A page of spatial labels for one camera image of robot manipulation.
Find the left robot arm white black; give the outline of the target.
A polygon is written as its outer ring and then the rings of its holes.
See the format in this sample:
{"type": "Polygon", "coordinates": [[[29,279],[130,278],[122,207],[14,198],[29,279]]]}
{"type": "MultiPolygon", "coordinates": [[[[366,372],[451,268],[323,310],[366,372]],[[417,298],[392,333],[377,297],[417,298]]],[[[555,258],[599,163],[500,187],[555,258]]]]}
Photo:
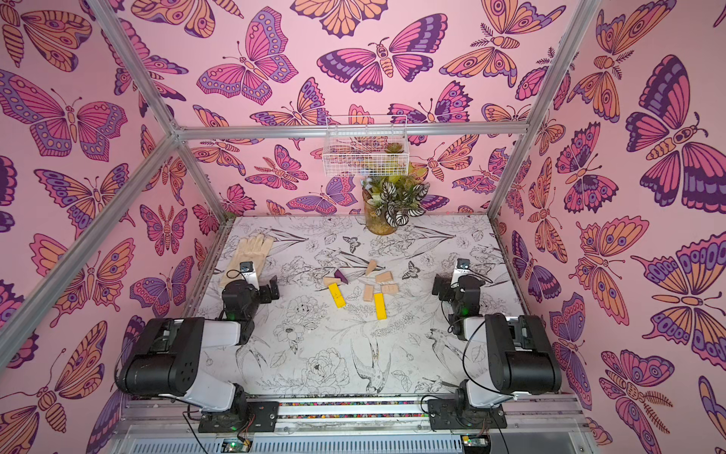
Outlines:
{"type": "Polygon", "coordinates": [[[213,348],[243,347],[253,336],[259,306],[280,298],[276,277],[257,287],[238,279],[222,291],[223,318],[154,319],[142,331],[115,375],[126,395],[165,397],[199,408],[203,414],[248,418],[243,388],[202,370],[202,355],[213,348]]]}

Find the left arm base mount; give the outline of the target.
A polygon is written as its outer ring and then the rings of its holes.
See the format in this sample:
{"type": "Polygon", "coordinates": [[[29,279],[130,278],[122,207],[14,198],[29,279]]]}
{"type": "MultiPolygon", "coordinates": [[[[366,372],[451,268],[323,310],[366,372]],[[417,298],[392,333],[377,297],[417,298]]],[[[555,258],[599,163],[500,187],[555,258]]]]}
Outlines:
{"type": "Polygon", "coordinates": [[[279,401],[253,401],[246,403],[241,412],[235,412],[234,408],[228,410],[228,412],[204,412],[199,423],[198,432],[274,432],[279,409],[279,401]]]}

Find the natural wood triangle block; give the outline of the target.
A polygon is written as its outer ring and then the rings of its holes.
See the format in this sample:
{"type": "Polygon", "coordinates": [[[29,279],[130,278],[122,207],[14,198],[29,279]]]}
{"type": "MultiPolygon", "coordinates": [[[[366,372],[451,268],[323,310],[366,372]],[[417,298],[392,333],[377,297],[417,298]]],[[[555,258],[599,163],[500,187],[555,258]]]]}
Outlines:
{"type": "Polygon", "coordinates": [[[368,275],[372,274],[376,270],[376,268],[377,268],[377,261],[374,259],[370,260],[368,263],[368,266],[366,268],[365,275],[368,276],[368,275]]]}

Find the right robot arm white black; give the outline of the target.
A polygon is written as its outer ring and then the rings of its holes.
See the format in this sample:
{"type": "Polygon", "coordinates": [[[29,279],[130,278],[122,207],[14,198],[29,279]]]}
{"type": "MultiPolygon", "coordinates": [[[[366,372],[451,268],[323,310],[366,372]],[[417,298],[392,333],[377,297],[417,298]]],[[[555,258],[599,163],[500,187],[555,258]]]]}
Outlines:
{"type": "Polygon", "coordinates": [[[484,283],[475,274],[437,274],[431,291],[450,306],[444,319],[450,333],[465,343],[459,352],[465,380],[455,397],[459,414],[494,410],[520,396],[562,388],[562,373],[542,321],[529,315],[481,313],[484,283]]]}

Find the yellow block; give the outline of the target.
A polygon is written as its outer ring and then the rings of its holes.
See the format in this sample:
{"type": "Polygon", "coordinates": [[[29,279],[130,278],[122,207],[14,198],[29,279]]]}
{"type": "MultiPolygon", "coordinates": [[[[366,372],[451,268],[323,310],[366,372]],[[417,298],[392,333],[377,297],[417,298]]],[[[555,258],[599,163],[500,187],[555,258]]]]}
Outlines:
{"type": "Polygon", "coordinates": [[[342,292],[341,292],[338,284],[337,283],[330,284],[328,286],[328,290],[331,294],[331,297],[333,298],[335,306],[337,308],[344,308],[346,306],[346,301],[342,295],[342,292]]]}
{"type": "Polygon", "coordinates": [[[385,295],[383,293],[376,293],[374,295],[374,308],[376,318],[379,321],[384,321],[388,319],[385,295]]]}

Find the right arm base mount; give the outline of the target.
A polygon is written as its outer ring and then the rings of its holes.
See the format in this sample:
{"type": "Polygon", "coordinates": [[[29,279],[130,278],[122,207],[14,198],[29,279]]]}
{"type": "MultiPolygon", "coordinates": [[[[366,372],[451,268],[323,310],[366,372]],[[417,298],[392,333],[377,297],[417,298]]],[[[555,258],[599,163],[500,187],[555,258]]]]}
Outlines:
{"type": "Polygon", "coordinates": [[[429,398],[423,403],[428,414],[429,425],[435,431],[455,429],[506,429],[508,422],[501,407],[481,409],[471,407],[456,399],[429,398]]]}

